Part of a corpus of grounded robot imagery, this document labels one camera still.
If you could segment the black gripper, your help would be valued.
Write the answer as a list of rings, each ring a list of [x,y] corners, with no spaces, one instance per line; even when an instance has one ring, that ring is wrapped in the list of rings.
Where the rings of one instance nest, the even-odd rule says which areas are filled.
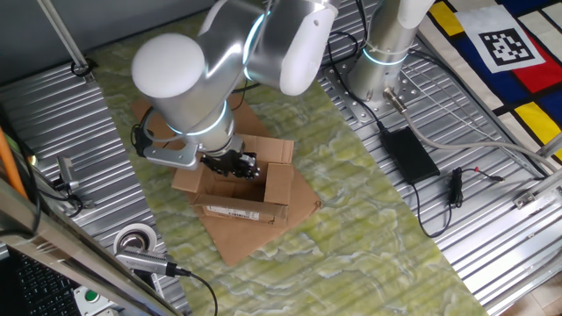
[[[203,154],[201,162],[212,172],[221,176],[241,176],[248,180],[254,180],[260,176],[260,168],[257,166],[256,153],[241,153],[229,150],[222,156],[211,156]]]

